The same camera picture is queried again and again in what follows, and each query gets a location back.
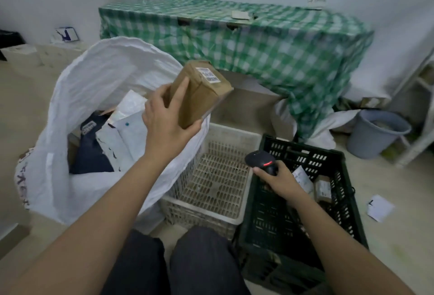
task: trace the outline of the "barcode scanner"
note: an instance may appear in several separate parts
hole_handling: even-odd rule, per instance
[[[273,176],[276,176],[277,171],[279,170],[274,157],[264,150],[250,152],[246,155],[244,161],[249,167],[259,167]]]

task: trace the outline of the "hand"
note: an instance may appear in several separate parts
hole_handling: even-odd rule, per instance
[[[268,183],[275,193],[294,206],[296,200],[300,196],[306,195],[306,192],[298,184],[294,175],[285,166],[283,161],[278,160],[276,163],[279,167],[277,176],[270,175],[259,167],[254,167],[253,172]]]
[[[145,103],[143,122],[148,128],[145,156],[171,162],[185,148],[188,141],[200,131],[202,120],[194,122],[189,128],[178,125],[179,109],[188,87],[189,78],[185,77],[176,90],[170,105],[165,107],[163,96],[170,84],[159,87]]]

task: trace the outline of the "left hand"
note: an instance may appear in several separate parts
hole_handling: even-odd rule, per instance
[[[162,160],[168,164],[181,153],[188,141],[196,135],[202,126],[202,120],[194,122],[189,128],[178,125],[179,109],[190,79],[185,77],[176,90],[170,105],[165,107],[163,96],[170,84],[159,87],[145,103],[143,122],[148,128],[144,156]]]

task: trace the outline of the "electrical outlet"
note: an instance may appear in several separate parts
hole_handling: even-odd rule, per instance
[[[322,9],[326,4],[327,0],[307,0],[307,7],[312,9]]]

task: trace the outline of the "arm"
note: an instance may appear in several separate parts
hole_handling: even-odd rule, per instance
[[[11,294],[99,294],[134,220],[161,172],[200,130],[186,130],[178,112],[188,86],[180,85],[169,108],[157,89],[146,102],[146,152],[85,214],[55,240],[17,280]]]
[[[257,167],[253,171],[297,210],[336,294],[413,294],[404,282],[345,232],[300,187],[282,161],[277,163],[277,176],[271,176]]]

